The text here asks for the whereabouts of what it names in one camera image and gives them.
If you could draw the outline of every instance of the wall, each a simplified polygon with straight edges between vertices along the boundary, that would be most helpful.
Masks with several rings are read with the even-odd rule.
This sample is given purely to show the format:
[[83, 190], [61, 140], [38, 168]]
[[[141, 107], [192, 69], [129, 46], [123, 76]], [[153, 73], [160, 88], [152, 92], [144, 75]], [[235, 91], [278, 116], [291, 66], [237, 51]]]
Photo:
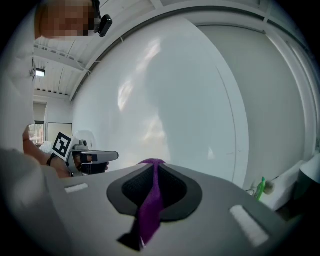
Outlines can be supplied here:
[[218, 48], [238, 83], [249, 126], [244, 188], [272, 180], [303, 159], [305, 119], [286, 61], [262, 33], [231, 26], [199, 28]]
[[45, 135], [47, 134], [46, 123], [72, 123], [73, 109], [70, 101], [37, 95], [34, 95], [33, 101], [46, 104], [44, 116]]
[[184, 18], [144, 27], [99, 63], [73, 102], [80, 130], [93, 133], [97, 150], [119, 152], [110, 171], [160, 158], [235, 183], [240, 167], [244, 182], [249, 137], [237, 82]]

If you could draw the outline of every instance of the purple strap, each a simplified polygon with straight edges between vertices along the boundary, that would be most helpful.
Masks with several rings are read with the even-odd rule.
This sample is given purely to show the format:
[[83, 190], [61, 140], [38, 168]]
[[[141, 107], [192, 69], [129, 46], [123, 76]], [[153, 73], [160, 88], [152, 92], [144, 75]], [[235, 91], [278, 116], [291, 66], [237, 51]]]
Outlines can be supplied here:
[[139, 164], [153, 164], [153, 187], [138, 211], [139, 233], [146, 245], [160, 227], [159, 213], [164, 209], [159, 188], [158, 165], [165, 162], [160, 159], [147, 159]]

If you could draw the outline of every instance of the white shirt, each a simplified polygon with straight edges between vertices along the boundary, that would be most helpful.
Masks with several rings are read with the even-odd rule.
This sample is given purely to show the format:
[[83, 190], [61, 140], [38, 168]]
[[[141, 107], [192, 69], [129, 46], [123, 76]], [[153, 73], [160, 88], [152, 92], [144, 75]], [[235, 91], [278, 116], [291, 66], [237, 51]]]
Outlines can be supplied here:
[[35, 13], [16, 29], [0, 60], [0, 148], [6, 150], [23, 152], [23, 133], [34, 124]]

